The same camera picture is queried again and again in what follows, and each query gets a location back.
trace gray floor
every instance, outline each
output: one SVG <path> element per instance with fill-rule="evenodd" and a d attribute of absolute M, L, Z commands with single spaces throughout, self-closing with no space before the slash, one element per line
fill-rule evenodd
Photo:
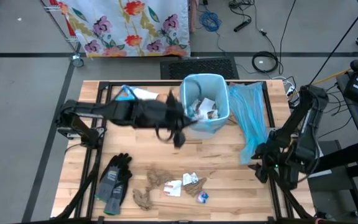
<path fill-rule="evenodd" d="M 209 0 L 208 9 L 217 13 L 223 22 L 219 29 L 219 46 L 228 52 L 272 50 L 266 39 L 256 31 L 254 21 L 238 33 L 232 31 L 241 23 L 242 17 L 230 12 L 227 2 Z M 0 53 L 70 52 L 38 1 L 0 0 L 0 3 Z M 292 0 L 256 2 L 258 26 L 268 32 L 276 49 L 279 48 L 291 4 Z M 254 19 L 254 8 L 249 8 L 247 12 Z M 59 13 L 55 15 L 64 26 L 62 16 Z M 330 52 L 357 15 L 357 1 L 298 0 L 288 23 L 282 50 Z M 338 52 L 358 52 L 358 46 L 354 44 L 357 36 L 358 22 Z M 216 40 L 215 33 L 198 29 L 191 35 L 192 51 L 220 52 Z M 293 75 L 298 86 L 308 84 L 325 59 L 284 57 L 283 76 Z M 331 58 L 318 79 L 348 68 L 354 59 L 358 57 Z M 159 63 L 162 60 L 173 59 L 85 58 L 85 66 L 76 68 L 73 73 L 67 98 L 78 98 L 83 80 L 157 80 L 160 78 Z M 248 70 L 252 70 L 250 60 L 250 57 L 236 57 L 236 62 Z M 0 223 L 22 220 L 68 65 L 66 57 L 0 58 Z M 238 69 L 243 79 L 268 78 L 261 74 L 250 75 L 240 67 Z M 329 87 L 333 83 L 334 80 L 330 80 L 320 86 Z M 324 115 L 318 135 L 343 125 L 349 117 L 347 111 L 334 117 Z M 345 128 L 321 138 L 332 139 L 338 139 L 342 147 L 358 142 L 354 123 L 350 122 Z M 33 220 L 45 220 L 50 216 L 66 144 L 66 139 L 58 134 L 55 136 Z M 354 209 L 347 192 L 313 192 L 313 200 L 318 209 L 338 219 L 344 218 L 340 214 Z"/>

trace floral curtain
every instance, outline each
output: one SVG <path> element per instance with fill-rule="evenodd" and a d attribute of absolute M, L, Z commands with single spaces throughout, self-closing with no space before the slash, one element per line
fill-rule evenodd
<path fill-rule="evenodd" d="M 190 56 L 187 0 L 60 0 L 88 57 Z"/>

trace blue cable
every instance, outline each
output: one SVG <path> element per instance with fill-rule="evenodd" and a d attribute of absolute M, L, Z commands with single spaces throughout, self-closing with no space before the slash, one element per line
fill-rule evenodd
<path fill-rule="evenodd" d="M 208 32 L 215 32 L 218 35 L 218 39 L 216 40 L 216 46 L 218 47 L 219 50 L 221 50 L 222 52 L 224 52 L 224 54 L 226 54 L 226 51 L 220 48 L 219 46 L 219 38 L 221 38 L 221 35 L 218 33 L 218 29 L 222 24 L 222 20 L 219 19 L 216 13 L 209 11 L 205 5 L 203 6 L 205 7 L 205 11 L 200 11 L 197 9 L 197 11 L 202 13 L 199 17 L 200 24 L 203 25 L 203 27 Z"/>

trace wooden tabletop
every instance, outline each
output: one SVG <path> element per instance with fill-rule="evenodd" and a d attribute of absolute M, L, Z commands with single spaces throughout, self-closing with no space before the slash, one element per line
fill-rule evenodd
<path fill-rule="evenodd" d="M 281 80 L 264 81 L 267 82 L 275 125 L 281 127 L 290 115 L 283 83 Z M 178 86 L 147 86 L 147 81 L 142 82 L 145 86 L 141 88 L 148 91 L 168 93 L 169 89 L 173 88 L 174 95 L 179 95 Z M 84 81 L 79 101 L 95 102 L 98 85 L 99 81 Z M 265 119 L 268 126 L 266 110 Z M 245 147 L 240 127 L 225 125 L 208 140 L 196 140 L 186 136 L 186 144 L 181 149 L 174 149 L 172 143 L 160 142 L 154 130 L 135 130 L 131 127 L 119 127 L 110 122 L 107 129 L 99 174 L 114 155 L 127 152 L 133 157 L 130 169 L 134 176 L 129 181 L 121 214 L 110 216 L 103 213 L 105 203 L 95 200 L 93 219 L 96 220 L 102 215 L 105 216 L 105 220 L 265 221 L 268 216 L 275 216 L 269 184 L 261 184 L 253 170 L 240 164 L 239 154 Z M 68 146 L 79 142 L 80 140 L 69 141 Z M 51 217 L 62 212 L 78 190 L 85 151 L 83 147 L 78 146 L 66 153 Z M 209 194 L 207 203 L 197 203 L 196 199 L 187 195 L 183 189 L 181 197 L 166 196 L 161 186 L 150 193 L 153 209 L 147 212 L 141 210 L 132 199 L 132 190 L 139 189 L 144 192 L 144 188 L 148 186 L 146 173 L 151 167 L 168 170 L 176 179 L 181 179 L 186 172 L 196 172 L 198 177 L 206 177 L 207 181 L 203 188 Z M 314 215 L 307 181 L 299 183 L 298 188 L 292 192 L 306 211 Z M 279 198 L 285 216 L 280 191 Z M 85 215 L 88 199 L 89 196 L 84 197 L 82 216 Z"/>

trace work glove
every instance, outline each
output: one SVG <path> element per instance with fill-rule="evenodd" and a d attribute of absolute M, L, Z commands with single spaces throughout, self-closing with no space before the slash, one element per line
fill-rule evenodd
<path fill-rule="evenodd" d="M 132 177 L 132 173 L 128 166 L 124 166 L 118 174 L 117 182 L 114 185 L 112 194 L 106 203 L 104 213 L 108 215 L 118 215 L 120 213 L 120 206 L 125 199 L 128 190 L 128 181 Z"/>
<path fill-rule="evenodd" d="M 114 156 L 108 166 L 102 173 L 99 189 L 95 194 L 95 197 L 99 200 L 107 202 L 111 197 L 111 193 L 114 189 L 114 186 L 117 182 L 117 177 L 120 174 L 121 169 L 125 169 L 122 175 L 126 174 L 128 171 L 128 164 L 132 160 L 132 157 L 128 155 L 128 153 L 120 153 L 118 156 Z"/>

